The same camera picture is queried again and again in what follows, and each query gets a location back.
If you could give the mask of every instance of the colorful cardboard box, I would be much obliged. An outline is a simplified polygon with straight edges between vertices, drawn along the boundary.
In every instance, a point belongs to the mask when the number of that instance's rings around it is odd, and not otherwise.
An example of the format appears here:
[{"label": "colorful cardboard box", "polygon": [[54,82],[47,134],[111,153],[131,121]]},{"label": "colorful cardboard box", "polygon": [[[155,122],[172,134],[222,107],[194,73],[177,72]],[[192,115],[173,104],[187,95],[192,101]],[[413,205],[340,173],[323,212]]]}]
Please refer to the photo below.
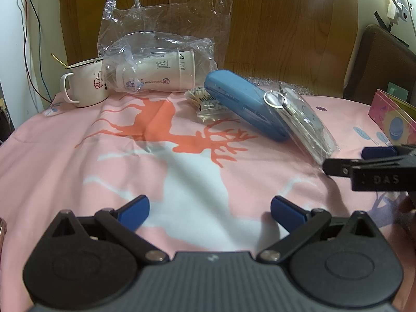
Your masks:
[{"label": "colorful cardboard box", "polygon": [[368,115],[393,145],[416,144],[416,108],[380,89]]}]

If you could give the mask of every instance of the blue leaf print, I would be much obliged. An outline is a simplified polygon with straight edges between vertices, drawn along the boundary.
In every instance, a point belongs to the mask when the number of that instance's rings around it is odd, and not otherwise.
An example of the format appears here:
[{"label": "blue leaf print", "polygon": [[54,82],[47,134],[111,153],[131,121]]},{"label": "blue leaf print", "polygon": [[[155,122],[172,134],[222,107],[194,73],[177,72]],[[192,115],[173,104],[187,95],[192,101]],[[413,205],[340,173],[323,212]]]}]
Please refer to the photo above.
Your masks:
[{"label": "blue leaf print", "polygon": [[377,131],[376,135],[381,142],[388,144],[388,138],[381,131]]},{"label": "blue leaf print", "polygon": [[371,140],[370,136],[368,136],[364,130],[357,128],[357,127],[354,127],[354,130],[357,134],[359,134],[365,140]]}]

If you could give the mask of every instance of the blue wire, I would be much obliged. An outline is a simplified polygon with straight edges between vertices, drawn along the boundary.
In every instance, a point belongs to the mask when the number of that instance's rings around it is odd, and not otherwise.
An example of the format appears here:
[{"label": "blue wire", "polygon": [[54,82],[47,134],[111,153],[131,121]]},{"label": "blue wire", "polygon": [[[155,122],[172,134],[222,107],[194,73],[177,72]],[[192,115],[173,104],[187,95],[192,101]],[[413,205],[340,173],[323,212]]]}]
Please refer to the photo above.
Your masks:
[{"label": "blue wire", "polygon": [[36,12],[36,9],[35,9],[35,6],[33,5],[32,0],[29,0],[29,1],[30,1],[30,4],[32,5],[33,11],[36,14],[37,23],[39,24],[39,70],[40,70],[40,77],[42,78],[42,82],[43,82],[43,85],[45,86],[45,89],[46,89],[46,92],[47,92],[47,94],[49,96],[49,99],[52,102],[52,97],[51,97],[51,95],[49,93],[48,87],[46,86],[45,80],[43,78],[43,73],[42,73],[42,60],[41,60],[41,49],[42,49],[42,46],[41,46],[41,33],[40,33],[41,32],[41,26],[40,26],[40,20],[39,20],[39,16],[38,16],[38,14]]}]

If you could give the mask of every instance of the green card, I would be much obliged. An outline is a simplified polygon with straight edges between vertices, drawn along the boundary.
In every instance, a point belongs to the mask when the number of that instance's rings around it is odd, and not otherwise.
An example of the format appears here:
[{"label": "green card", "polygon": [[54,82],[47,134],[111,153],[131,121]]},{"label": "green card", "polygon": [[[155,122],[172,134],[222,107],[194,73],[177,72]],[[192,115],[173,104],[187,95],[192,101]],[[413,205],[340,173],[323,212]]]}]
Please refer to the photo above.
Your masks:
[{"label": "green card", "polygon": [[408,90],[396,86],[396,84],[392,82],[388,83],[387,92],[390,95],[396,96],[398,99],[401,99],[402,101],[406,101],[407,94],[409,93]]}]

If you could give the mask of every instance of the gold spoon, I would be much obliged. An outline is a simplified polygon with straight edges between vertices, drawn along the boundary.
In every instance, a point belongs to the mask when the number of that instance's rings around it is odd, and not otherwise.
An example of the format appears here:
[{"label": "gold spoon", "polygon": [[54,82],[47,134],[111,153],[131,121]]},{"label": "gold spoon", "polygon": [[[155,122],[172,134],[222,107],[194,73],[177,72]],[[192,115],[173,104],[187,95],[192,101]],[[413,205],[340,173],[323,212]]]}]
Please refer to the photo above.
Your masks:
[{"label": "gold spoon", "polygon": [[66,69],[69,69],[69,67],[64,62],[59,60],[59,58],[57,58],[54,54],[51,53],[51,55],[55,60],[57,60],[59,63],[61,63]]}]

